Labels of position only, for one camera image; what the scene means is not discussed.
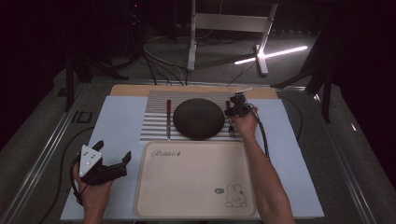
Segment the striped mat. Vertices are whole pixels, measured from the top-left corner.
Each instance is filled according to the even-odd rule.
[[[151,91],[148,95],[148,102],[145,111],[145,118],[143,121],[140,141],[155,141],[167,140],[166,137],[166,101],[172,100],[173,113],[178,105],[186,100],[194,98],[202,98],[210,100],[217,104],[221,110],[226,109],[225,102],[229,100],[230,93],[228,92],[180,92],[180,91]],[[238,132],[235,131],[236,136],[231,137],[228,134],[230,124],[224,118],[224,127],[216,136],[207,139],[207,141],[226,141],[239,142],[242,141]],[[190,138],[182,135],[175,128],[173,121],[171,121],[171,140],[190,141]]]

